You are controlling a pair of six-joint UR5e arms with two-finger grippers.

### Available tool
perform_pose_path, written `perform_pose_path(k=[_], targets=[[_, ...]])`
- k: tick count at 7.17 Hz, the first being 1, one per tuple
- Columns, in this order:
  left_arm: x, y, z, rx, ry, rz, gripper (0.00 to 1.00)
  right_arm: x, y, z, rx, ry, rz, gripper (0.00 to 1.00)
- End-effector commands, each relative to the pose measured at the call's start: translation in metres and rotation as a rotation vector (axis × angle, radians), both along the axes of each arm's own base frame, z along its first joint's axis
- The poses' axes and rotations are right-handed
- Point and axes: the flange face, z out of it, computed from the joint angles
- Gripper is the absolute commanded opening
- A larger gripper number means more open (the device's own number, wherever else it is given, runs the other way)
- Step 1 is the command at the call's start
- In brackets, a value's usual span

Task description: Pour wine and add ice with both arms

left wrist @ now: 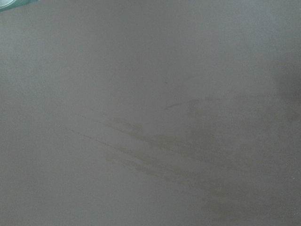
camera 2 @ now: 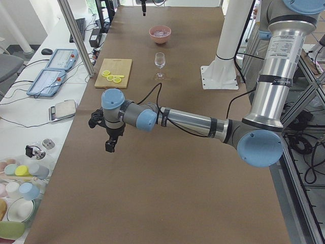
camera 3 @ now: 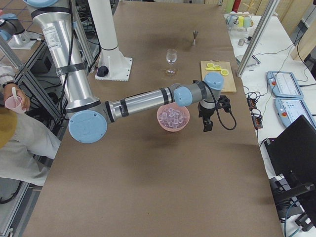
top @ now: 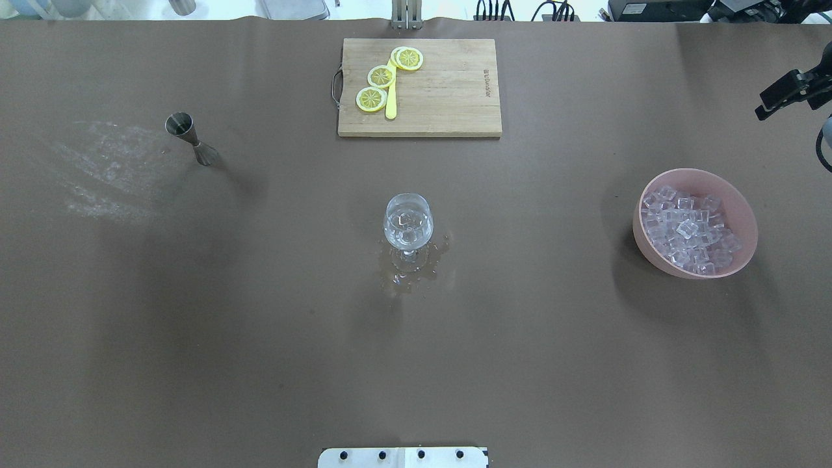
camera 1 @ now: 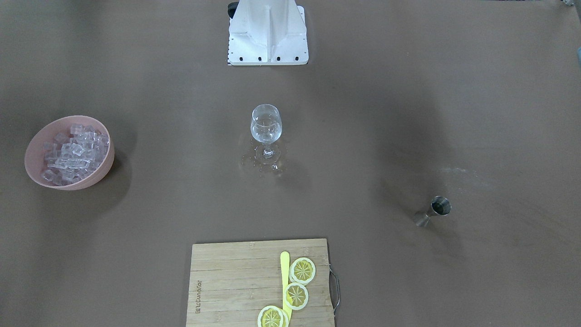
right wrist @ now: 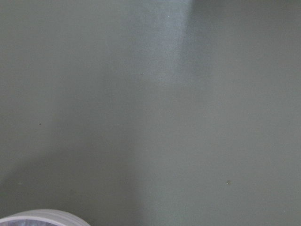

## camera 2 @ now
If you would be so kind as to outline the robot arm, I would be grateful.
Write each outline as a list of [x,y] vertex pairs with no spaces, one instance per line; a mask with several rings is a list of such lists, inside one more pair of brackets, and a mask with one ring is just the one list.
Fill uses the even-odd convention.
[[236,120],[218,120],[158,105],[139,105],[127,100],[122,91],[103,92],[100,125],[109,135],[106,151],[112,153],[126,125],[151,131],[168,123],[203,138],[216,138],[233,146],[249,165],[268,167],[283,154],[280,116],[293,83],[307,35],[316,29],[324,1],[263,1],[261,27],[271,38],[258,77],[250,112]]

